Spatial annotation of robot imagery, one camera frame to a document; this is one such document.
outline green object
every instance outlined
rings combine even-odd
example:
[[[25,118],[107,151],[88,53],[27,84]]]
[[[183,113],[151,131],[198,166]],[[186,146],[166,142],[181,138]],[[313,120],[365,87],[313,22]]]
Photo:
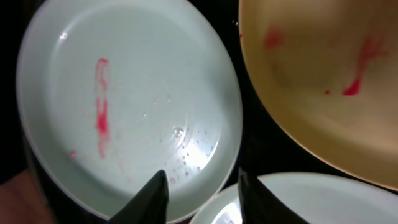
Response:
[[[168,202],[167,177],[160,170],[108,224],[164,224]]]
[[[308,224],[284,205],[260,180],[239,169],[243,224]]]

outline yellow bowl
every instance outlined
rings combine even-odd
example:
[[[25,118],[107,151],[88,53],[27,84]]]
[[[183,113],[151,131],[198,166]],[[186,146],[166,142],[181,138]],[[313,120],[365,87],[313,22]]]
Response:
[[[239,3],[246,67],[278,125],[327,164],[394,190],[396,27],[398,1]]]

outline red droplet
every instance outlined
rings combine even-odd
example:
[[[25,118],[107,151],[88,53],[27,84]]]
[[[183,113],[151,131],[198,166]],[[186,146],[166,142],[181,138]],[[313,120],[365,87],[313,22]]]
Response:
[[[383,40],[374,40],[371,34],[364,39],[358,56],[356,78],[352,84],[343,91],[343,95],[354,96],[359,93],[361,90],[363,74],[365,73],[369,62],[377,57],[387,55],[385,52],[381,51],[383,42]]]
[[[95,91],[96,97],[96,129],[98,134],[98,150],[102,159],[106,158],[106,145],[109,137],[108,99],[106,96],[107,83],[104,77],[104,69],[109,65],[108,60],[101,58],[95,67]]]
[[[271,50],[280,47],[284,42],[284,34],[280,28],[276,26],[269,26],[266,36],[264,38],[264,48]]]
[[[69,156],[70,156],[71,159],[75,158],[76,157],[76,150],[70,151]]]

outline plate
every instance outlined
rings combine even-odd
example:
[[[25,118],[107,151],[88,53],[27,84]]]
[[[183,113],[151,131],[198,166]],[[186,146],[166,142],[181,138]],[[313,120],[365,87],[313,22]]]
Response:
[[[397,1],[241,1],[244,61],[262,104],[299,145],[398,190]]]
[[[309,223],[398,222],[398,197],[356,180],[299,172],[262,175],[259,180],[279,200]],[[220,192],[199,210],[190,223],[242,223],[238,185],[232,185]]]
[[[47,1],[17,67],[30,144],[53,181],[102,218],[163,169],[167,223],[225,183],[242,133],[239,85],[214,29],[188,1]]]

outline dark background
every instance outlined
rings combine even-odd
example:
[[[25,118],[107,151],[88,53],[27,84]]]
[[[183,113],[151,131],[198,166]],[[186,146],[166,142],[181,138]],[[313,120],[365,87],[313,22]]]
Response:
[[[39,179],[56,221],[59,223],[104,223],[104,220],[91,215],[72,202],[53,184],[21,134],[15,99],[16,58],[25,27],[41,2],[42,0],[12,1],[10,7],[13,12],[12,23],[6,24],[8,26],[6,30],[9,32],[6,32],[5,36],[9,40],[3,43],[9,46],[10,52],[7,52],[6,66],[3,66],[7,68],[7,72],[3,74],[6,82],[3,83],[2,88],[2,95],[5,96],[2,100],[5,103],[1,106],[1,117],[7,124],[4,130],[7,133],[3,135],[3,142],[6,143],[3,144],[0,155],[0,170],[8,170],[8,172],[0,174],[0,184],[26,168],[26,161],[22,159],[26,155],[30,168],[35,170],[36,178]],[[239,166],[255,175],[300,171],[355,179],[319,161],[298,146],[278,127],[262,106],[243,62],[236,24],[238,0],[190,0],[190,2],[209,20],[221,37],[233,61],[241,89],[244,114],[243,140],[238,160],[225,187],[237,182]]]

